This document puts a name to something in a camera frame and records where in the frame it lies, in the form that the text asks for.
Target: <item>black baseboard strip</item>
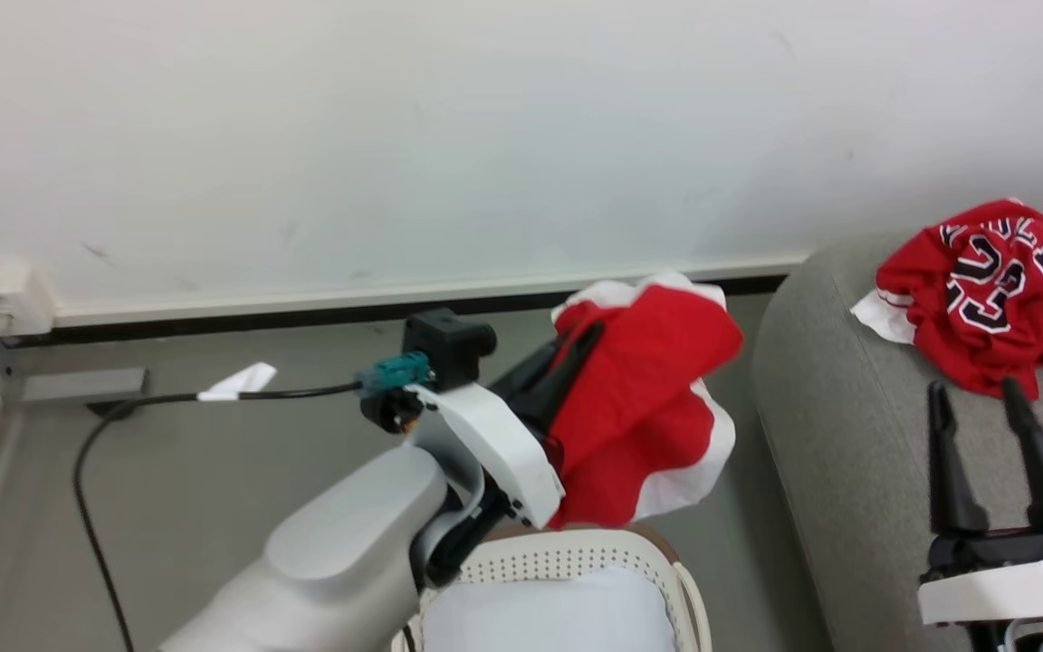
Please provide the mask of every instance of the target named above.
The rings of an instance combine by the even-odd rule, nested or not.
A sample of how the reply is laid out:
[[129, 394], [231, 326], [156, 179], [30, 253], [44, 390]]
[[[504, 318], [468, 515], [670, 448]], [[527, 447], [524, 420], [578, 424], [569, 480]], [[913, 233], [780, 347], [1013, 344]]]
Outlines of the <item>black baseboard strip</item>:
[[[728, 296], [735, 294], [765, 294], [775, 292], [785, 276], [721, 277], [704, 281], [722, 286]], [[237, 314], [227, 317], [199, 317], [194, 319], [166, 319], [163, 321], [135, 321], [129, 323], [100, 323], [100, 325], [74, 325], [55, 329], [42, 335], [3, 338], [7, 347], [87, 345], [95, 342], [119, 342], [153, 338], [173, 338], [177, 335], [204, 335], [235, 331], [261, 331], [266, 329], [294, 329], [294, 327], [325, 327], [332, 323], [361, 321], [388, 321], [405, 319], [410, 314], [435, 308], [448, 308], [458, 314], [485, 312], [516, 312], [520, 310], [551, 309], [566, 300], [572, 292], [516, 294], [516, 296], [481, 297], [439, 301], [403, 303], [391, 306], [357, 306], [300, 312], [269, 312], [264, 314]]]

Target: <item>teal connector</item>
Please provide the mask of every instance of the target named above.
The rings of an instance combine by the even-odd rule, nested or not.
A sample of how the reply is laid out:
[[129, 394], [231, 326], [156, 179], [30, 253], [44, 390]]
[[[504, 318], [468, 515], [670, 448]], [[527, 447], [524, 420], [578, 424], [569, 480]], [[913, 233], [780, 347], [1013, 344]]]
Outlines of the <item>teal connector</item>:
[[403, 388], [406, 385], [426, 383], [429, 381], [429, 359], [426, 358], [426, 354], [413, 352], [398, 355], [396, 358], [381, 360], [371, 368], [357, 372], [355, 380], [361, 384], [357, 393], [360, 397], [365, 397], [389, 389]]

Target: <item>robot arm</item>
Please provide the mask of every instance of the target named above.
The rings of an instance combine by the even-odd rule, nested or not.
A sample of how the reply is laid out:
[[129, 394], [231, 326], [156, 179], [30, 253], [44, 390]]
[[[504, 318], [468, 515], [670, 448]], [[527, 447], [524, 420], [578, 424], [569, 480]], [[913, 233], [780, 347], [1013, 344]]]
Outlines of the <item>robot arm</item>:
[[[993, 530], [956, 450], [956, 420], [940, 383], [928, 388], [931, 531], [918, 599], [924, 624], [960, 624], [974, 652], [1011, 651], [1018, 623], [1043, 622], [1043, 429], [1019, 384], [1005, 379], [1032, 503], [1027, 528]], [[1043, 652], [1043, 641], [1026, 649]]]
[[407, 440], [281, 524], [264, 557], [162, 652], [369, 652], [388, 644], [416, 614], [421, 590], [453, 581], [502, 518], [539, 528], [558, 510], [564, 490], [545, 434], [600, 336], [548, 343], [484, 388], [477, 359], [496, 342], [487, 325], [448, 311], [411, 317], [402, 352], [427, 356], [429, 381], [361, 401], [390, 432], [413, 425]]

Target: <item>baseboard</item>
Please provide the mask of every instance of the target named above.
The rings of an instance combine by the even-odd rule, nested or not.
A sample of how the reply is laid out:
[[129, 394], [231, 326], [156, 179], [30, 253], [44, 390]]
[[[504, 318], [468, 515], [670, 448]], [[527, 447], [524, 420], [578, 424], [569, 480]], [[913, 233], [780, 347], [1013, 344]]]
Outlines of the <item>baseboard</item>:
[[[774, 273], [774, 275], [769, 276], [697, 277], [697, 280], [717, 282], [724, 288], [725, 293], [729, 294], [729, 296], [735, 296], [735, 294], [775, 292], [775, 289], [779, 288], [779, 284], [782, 284], [783, 277], [785, 275], [781, 275], [781, 273]], [[295, 310], [257, 314], [227, 314], [217, 315], [216, 317], [59, 327], [50, 331], [50, 333], [42, 335], [4, 338], [3, 343], [8, 347], [82, 345], [82, 343], [93, 342], [173, 338], [179, 337], [179, 335], [401, 320], [410, 314], [435, 308], [447, 308], [458, 314], [548, 310], [566, 300], [566, 297], [571, 296], [581, 286], [576, 285], [574, 290], [563, 290], [562, 292], [500, 294], [500, 296], [475, 298], [440, 298], [409, 303], [390, 303], [390, 305], [341, 306], [340, 308], [321, 310], [300, 310], [298, 306], [285, 305], [286, 308]], [[268, 305], [268, 308], [274, 309], [276, 305]]]
[[[732, 277], [785, 275], [803, 256], [739, 261], [733, 264], [709, 264], [703, 267], [677, 268], [696, 281], [725, 281]], [[550, 292], [574, 292], [602, 277], [634, 281], [662, 271], [662, 267], [624, 268], [611, 271], [561, 273], [553, 276], [502, 277], [502, 280], [472, 280], [451, 284], [394, 285], [388, 288], [360, 288], [307, 292], [297, 294], [270, 294], [270, 296], [233, 297], [162, 303], [134, 303], [119, 306], [63, 306], [55, 314], [57, 329], [97, 327], [103, 323], [134, 321], [166, 321], [171, 319], [197, 319], [232, 317], [241, 314], [274, 312], [306, 312], [360, 308], [361, 306], [392, 306], [406, 303], [471, 299], [484, 297], [525, 296]]]

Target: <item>white cloth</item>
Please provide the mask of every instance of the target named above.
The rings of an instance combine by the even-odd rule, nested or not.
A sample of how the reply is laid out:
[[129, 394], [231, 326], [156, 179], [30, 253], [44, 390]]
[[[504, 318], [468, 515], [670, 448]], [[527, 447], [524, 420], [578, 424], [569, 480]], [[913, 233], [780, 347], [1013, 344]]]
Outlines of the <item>white cloth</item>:
[[907, 320], [912, 297], [884, 290], [872, 290], [852, 306], [852, 314], [889, 342], [911, 345], [916, 341], [916, 325]]
[[675, 652], [658, 586], [606, 566], [573, 580], [463, 583], [422, 619], [422, 652]]

